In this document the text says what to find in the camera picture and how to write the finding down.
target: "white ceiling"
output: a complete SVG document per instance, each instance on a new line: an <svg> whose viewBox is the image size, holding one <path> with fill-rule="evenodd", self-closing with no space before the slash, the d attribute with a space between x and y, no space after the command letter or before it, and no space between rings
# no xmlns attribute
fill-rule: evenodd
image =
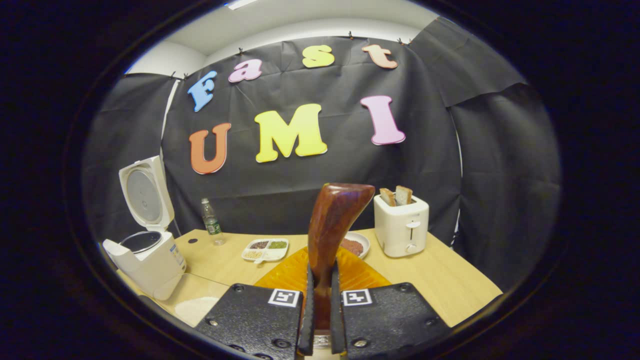
<svg viewBox="0 0 640 360"><path fill-rule="evenodd" d="M422 29L437 15L407 0L258 0L236 10L218 8L165 40L210 55L262 31L308 20L345 17Z"/></svg>

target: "white powder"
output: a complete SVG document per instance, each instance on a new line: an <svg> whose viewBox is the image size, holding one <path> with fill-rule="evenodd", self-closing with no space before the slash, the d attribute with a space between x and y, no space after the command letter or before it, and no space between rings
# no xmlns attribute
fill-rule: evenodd
<svg viewBox="0 0 640 360"><path fill-rule="evenodd" d="M189 326L196 327L218 300L217 297L200 297L183 301L175 306L175 314Z"/></svg>

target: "foam letter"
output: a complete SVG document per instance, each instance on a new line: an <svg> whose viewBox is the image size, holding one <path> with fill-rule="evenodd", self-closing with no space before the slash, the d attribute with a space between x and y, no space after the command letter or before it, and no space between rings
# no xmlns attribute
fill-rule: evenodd
<svg viewBox="0 0 640 360"><path fill-rule="evenodd" d="M319 104L301 105L293 114L289 125L282 120L276 111L260 113L255 121L260 124L260 152L255 161L265 163L278 158L278 152L273 150L274 141L282 155L288 158L293 150L293 144L298 137L298 156L319 155L326 153L326 144L320 137L318 113L322 107Z"/></svg>
<svg viewBox="0 0 640 360"><path fill-rule="evenodd" d="M371 60L379 66L384 67L386 69L395 69L398 66L398 63L395 61L389 61L387 59L387 55L391 55L391 51L387 49L382 49L380 45L369 45L362 48L362 51L369 53L371 56Z"/></svg>
<svg viewBox="0 0 640 360"><path fill-rule="evenodd" d="M331 47L327 45L310 46L302 50L302 63L306 67L322 67L333 64L335 58L331 54Z"/></svg>
<svg viewBox="0 0 640 360"><path fill-rule="evenodd" d="M262 71L260 71L261 65L262 60L258 59L251 59L239 63L234 67L236 71L229 75L229 82L238 83L242 80L257 79L262 74Z"/></svg>
<svg viewBox="0 0 640 360"><path fill-rule="evenodd" d="M227 160L227 131L231 124L224 122L213 128L216 135L216 157L213 160L204 158L204 138L209 132L207 130L196 131L189 136L191 142L191 167L198 174L211 174L220 170Z"/></svg>
<svg viewBox="0 0 640 360"><path fill-rule="evenodd" d="M207 91L213 91L213 78L216 77L217 72L210 71L208 74L204 76L204 78L198 80L197 83L193 84L193 86L187 91L187 93L193 96L193 100L196 103L193 111L198 112L205 106L211 98L213 98L213 94L208 94Z"/></svg>
<svg viewBox="0 0 640 360"><path fill-rule="evenodd" d="M404 133L396 127L396 121L391 114L389 103L391 98L385 95L368 96L360 100L369 109L373 121L373 137L371 142L376 145L403 142Z"/></svg>

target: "ceiling light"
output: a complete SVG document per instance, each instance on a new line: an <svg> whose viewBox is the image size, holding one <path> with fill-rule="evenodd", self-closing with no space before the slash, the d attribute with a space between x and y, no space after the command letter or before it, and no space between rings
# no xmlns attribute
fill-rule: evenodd
<svg viewBox="0 0 640 360"><path fill-rule="evenodd" d="M240 8L240 7L244 6L244 5L251 4L254 1L257 1L257 0L237 0L237 1L234 1L233 3L230 3L229 5L227 5L227 8L230 8L231 10L235 10L237 8Z"/></svg>

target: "white plate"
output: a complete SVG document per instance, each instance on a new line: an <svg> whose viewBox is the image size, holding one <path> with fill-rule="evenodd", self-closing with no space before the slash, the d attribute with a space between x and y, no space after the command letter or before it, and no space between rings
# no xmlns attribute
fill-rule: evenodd
<svg viewBox="0 0 640 360"><path fill-rule="evenodd" d="M367 239L366 236L362 234L354 233L353 231L348 232L347 235L345 235L344 237L347 240L357 241L360 244L362 244L362 253L358 257L360 259L364 259L367 253L369 253L369 239Z"/></svg>
<svg viewBox="0 0 640 360"><path fill-rule="evenodd" d="M259 243L260 241L268 241L267 246L264 249L250 249L251 245L253 245L254 243ZM282 249L269 249L269 246L271 246L271 243L274 241L284 241L287 246L285 246ZM256 239L251 241L242 251L242 258L248 261L255 261L260 259L260 257L258 258L250 258L247 256L247 253L249 251L255 251L256 253L259 253L262 256L262 260L263 261L278 261L282 258L284 258L284 256L287 254L287 250L289 249L289 240L287 239Z"/></svg>

